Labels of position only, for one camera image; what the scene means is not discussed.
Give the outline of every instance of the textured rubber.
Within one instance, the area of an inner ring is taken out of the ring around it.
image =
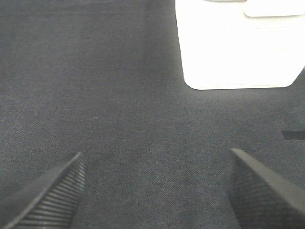
[[[81,153],[0,202],[1,229],[68,229],[84,191]]]
[[[233,149],[227,188],[243,229],[304,229],[305,191],[239,149]]]

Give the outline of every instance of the black strip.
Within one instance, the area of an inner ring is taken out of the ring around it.
[[[283,130],[285,140],[305,140],[305,131]]]

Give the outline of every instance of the white furniture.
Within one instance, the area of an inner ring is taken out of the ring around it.
[[[185,82],[285,87],[305,66],[305,0],[176,0]]]

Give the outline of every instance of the floor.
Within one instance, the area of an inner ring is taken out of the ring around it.
[[[305,188],[305,72],[287,88],[197,91],[174,0],[0,3],[0,198],[82,151],[72,229],[237,229],[238,147]]]

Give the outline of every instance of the white box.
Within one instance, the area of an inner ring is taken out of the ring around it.
[[[305,0],[176,0],[192,88],[286,87],[305,66]]]

